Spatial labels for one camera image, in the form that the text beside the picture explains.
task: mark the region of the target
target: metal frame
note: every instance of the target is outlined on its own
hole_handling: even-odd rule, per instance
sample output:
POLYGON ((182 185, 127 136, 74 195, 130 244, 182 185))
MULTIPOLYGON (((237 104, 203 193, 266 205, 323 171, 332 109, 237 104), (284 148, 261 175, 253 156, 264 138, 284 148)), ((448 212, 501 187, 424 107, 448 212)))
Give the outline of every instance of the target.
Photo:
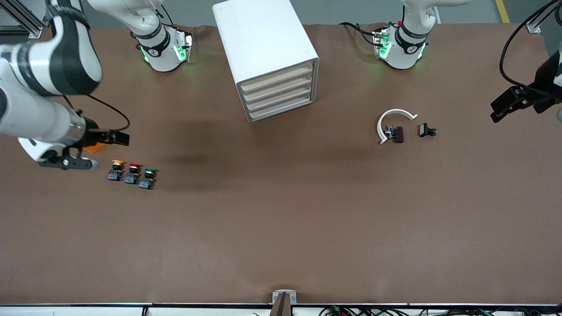
MULTIPOLYGON (((491 304, 491 303, 296 303, 292 308, 322 308, 326 306, 347 308, 393 307, 396 309, 450 309, 461 307, 500 308, 502 306, 525 307, 528 309, 556 308, 560 304, 491 304)), ((2 307, 146 307, 146 308, 224 308, 224 309, 271 309, 269 303, 39 303, 39 304, 0 304, 2 307)))
POLYGON ((29 38, 39 38, 45 23, 36 17, 20 0, 0 0, 0 8, 29 32, 29 38))

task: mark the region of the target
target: small white bracket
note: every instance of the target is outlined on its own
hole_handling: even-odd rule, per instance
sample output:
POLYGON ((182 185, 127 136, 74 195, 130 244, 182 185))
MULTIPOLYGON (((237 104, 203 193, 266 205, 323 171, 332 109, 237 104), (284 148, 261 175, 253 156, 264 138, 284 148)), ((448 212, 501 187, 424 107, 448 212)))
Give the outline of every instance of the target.
POLYGON ((527 31, 529 31, 529 33, 531 34, 540 34, 541 33, 541 27, 536 25, 533 26, 529 23, 527 23, 527 31))
POLYGON ((277 296, 283 294, 284 292, 289 293, 289 298, 291 299, 290 300, 291 305, 294 305, 294 304, 297 303, 297 291, 295 291, 295 290, 276 290, 276 291, 274 291, 273 294, 271 295, 271 298, 272 298, 271 303, 275 304, 275 300, 277 299, 277 296))
POLYGON ((388 110, 385 113, 383 113, 383 115, 380 116, 379 123, 377 123, 377 133, 379 134, 381 144, 383 144, 388 139, 388 137, 386 136, 386 134, 383 131, 382 122, 383 122, 384 117, 389 115, 389 114, 401 114, 401 115, 407 117, 408 119, 410 119, 410 121, 412 121, 413 119, 418 117, 417 114, 412 115, 410 112, 408 112, 406 110, 402 110, 402 109, 392 109, 392 110, 388 110))

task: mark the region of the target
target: robotic arm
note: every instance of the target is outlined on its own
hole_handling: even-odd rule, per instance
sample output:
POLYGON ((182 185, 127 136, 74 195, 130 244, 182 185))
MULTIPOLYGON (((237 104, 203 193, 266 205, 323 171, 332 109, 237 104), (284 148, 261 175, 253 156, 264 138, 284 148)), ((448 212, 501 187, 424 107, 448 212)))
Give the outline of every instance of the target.
POLYGON ((396 69, 412 67, 425 48, 425 40, 435 25, 432 7, 456 7, 470 0, 401 0, 404 3, 402 24, 390 25, 374 36, 378 58, 396 69))
POLYGON ((123 22, 139 41, 144 59, 157 71, 172 71, 189 61, 192 36, 174 27, 162 25, 150 8, 164 0, 88 0, 96 11, 123 22))
MULTIPOLYGON (((562 43, 554 55, 550 56, 538 69, 534 82, 526 87, 515 85, 507 89, 492 103, 493 113, 490 115, 494 123, 502 120, 507 114, 533 106, 540 114, 551 106, 562 102, 562 43)), ((562 121, 562 110, 557 114, 562 121)))
POLYGON ((80 0, 48 0, 47 8, 51 40, 0 46, 0 133, 18 137, 41 166, 93 169, 95 160, 80 157, 83 147, 128 145, 129 136, 100 129, 51 98, 89 94, 102 80, 102 69, 80 0), (70 148, 79 150, 77 157, 70 156, 70 148))

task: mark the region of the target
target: brown table surface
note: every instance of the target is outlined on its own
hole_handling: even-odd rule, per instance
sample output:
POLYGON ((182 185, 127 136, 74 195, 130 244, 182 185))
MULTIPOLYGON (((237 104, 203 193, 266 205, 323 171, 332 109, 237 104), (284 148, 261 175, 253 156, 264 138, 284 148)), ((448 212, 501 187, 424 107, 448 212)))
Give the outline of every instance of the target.
MULTIPOLYGON (((307 303, 559 303, 561 125, 554 109, 489 117, 513 29, 437 25, 398 71, 349 28, 306 26, 316 103, 256 124, 216 28, 198 28, 193 64, 171 73, 128 30, 93 30, 94 95, 129 115, 131 144, 92 155, 96 171, 60 171, 0 137, 0 301, 256 303, 292 288, 307 303), (379 145, 393 108, 419 117, 386 118, 406 141, 379 145), (419 138, 423 122, 439 135, 419 138), (112 159, 158 169, 155 189, 106 180, 112 159)), ((546 57, 521 34, 506 70, 530 82, 546 57)))

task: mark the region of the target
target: black cable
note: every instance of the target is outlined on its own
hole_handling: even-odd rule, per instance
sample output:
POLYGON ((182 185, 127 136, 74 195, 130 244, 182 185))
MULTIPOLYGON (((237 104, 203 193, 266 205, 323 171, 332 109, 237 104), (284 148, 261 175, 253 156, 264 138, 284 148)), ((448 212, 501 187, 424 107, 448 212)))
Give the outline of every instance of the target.
POLYGON ((344 308, 343 309, 344 312, 348 313, 350 316, 358 316, 357 313, 355 313, 353 310, 351 310, 350 308, 344 308))
POLYGON ((349 22, 342 22, 342 23, 340 23, 340 25, 348 25, 348 26, 351 26, 351 27, 354 28, 356 31, 358 31, 359 33, 361 33, 361 36, 363 36, 363 38, 367 41, 367 43, 369 43, 369 44, 371 44, 371 45, 373 45, 373 46, 383 47, 382 44, 371 42, 365 35, 371 35, 371 36, 373 36, 373 32, 375 32, 375 31, 380 31, 381 29, 384 29, 384 28, 378 28, 378 29, 376 29, 376 30, 373 30, 373 32, 367 32, 367 31, 361 29, 361 27, 359 26, 359 23, 356 23, 355 25, 353 25, 353 24, 351 24, 351 23, 349 23, 349 22))
POLYGON ((62 97, 66 100, 66 103, 69 104, 70 108, 74 110, 74 106, 72 106, 72 103, 70 103, 69 98, 64 94, 62 95, 62 97))
POLYGON ((554 18, 556 18, 556 23, 558 23, 558 25, 562 25, 562 18, 560 17, 560 7, 562 6, 562 1, 558 2, 558 4, 556 5, 556 8, 554 8, 554 11, 556 12, 554 14, 554 18))
POLYGON ((379 310, 380 310, 380 313, 378 313, 378 315, 384 313, 384 314, 388 314, 389 316, 396 316, 396 315, 392 314, 391 312, 389 312, 389 311, 388 311, 387 309, 385 309, 385 308, 379 308, 379 310))
POLYGON ((392 308, 389 308, 388 310, 390 310, 390 311, 392 311, 392 312, 395 312, 396 314, 398 314, 398 315, 400 315, 400 316, 410 316, 408 313, 403 312, 403 311, 400 310, 400 309, 392 309, 392 308))
POLYGON ((131 126, 131 121, 129 120, 129 118, 128 118, 125 114, 123 114, 123 112, 119 111, 117 108, 115 108, 115 107, 113 107, 112 105, 110 105, 110 104, 108 104, 108 103, 106 103, 106 102, 104 102, 104 101, 102 101, 102 100, 96 98, 95 96, 93 96, 93 95, 91 95, 91 94, 86 94, 86 95, 87 95, 89 98, 94 99, 94 100, 98 101, 99 103, 101 103, 101 104, 107 106, 108 108, 114 110, 115 112, 117 112, 119 115, 121 115, 121 116, 127 121, 127 125, 125 125, 125 127, 117 128, 117 129, 112 129, 112 130, 126 130, 126 129, 129 128, 129 126, 131 126))
POLYGON ((549 17, 554 11, 556 11, 556 7, 555 7, 555 8, 552 8, 552 10, 550 10, 550 12, 549 12, 547 15, 545 15, 545 16, 542 18, 542 20, 539 21, 538 24, 543 23, 543 22, 546 20, 546 18, 549 17))
POLYGON ((170 20, 170 24, 174 25, 174 22, 172 21, 172 18, 170 17, 170 14, 168 13, 168 10, 166 10, 166 7, 164 5, 162 5, 162 8, 164 9, 164 12, 166 12, 166 15, 168 16, 168 20, 170 20))
POLYGON ((511 34, 511 36, 509 36, 509 39, 507 40, 507 42, 504 45, 504 49, 501 52, 501 57, 500 57, 500 74, 502 77, 504 77, 505 80, 507 80, 509 83, 512 83, 514 85, 517 85, 520 88, 525 88, 528 89, 530 91, 533 91, 535 93, 541 94, 543 96, 546 96, 548 98, 552 98, 552 99, 556 99, 555 96, 546 93, 544 91, 538 90, 538 89, 534 89, 529 87, 526 84, 522 84, 520 82, 517 82, 515 80, 513 80, 512 78, 508 77, 508 75, 505 73, 504 70, 504 59, 505 59, 505 55, 507 53, 507 48, 509 47, 509 44, 511 44, 511 41, 515 38, 515 36, 517 35, 517 33, 519 33, 519 31, 527 24, 527 22, 531 21, 535 16, 543 13, 548 7, 550 7, 551 5, 553 5, 556 1, 561 1, 558 3, 557 7, 560 6, 560 4, 562 3, 562 0, 552 0, 549 3, 545 4, 543 7, 541 7, 540 9, 538 9, 537 11, 535 11, 535 13, 531 14, 528 18, 525 19, 525 21, 523 21, 511 34))
POLYGON ((318 314, 318 316, 322 316, 322 313, 325 312, 325 311, 327 311, 328 309, 329 309, 329 308, 326 307, 326 308, 324 308, 323 310, 321 310, 320 313, 318 314))
POLYGON ((361 313, 365 314, 365 316, 373 316, 373 312, 371 312, 370 309, 359 309, 359 310, 361 311, 361 313))
POLYGON ((157 15, 159 18, 161 18, 161 19, 164 18, 164 15, 162 15, 162 13, 160 13, 160 11, 158 11, 158 9, 154 9, 154 10, 156 10, 156 15, 157 15))

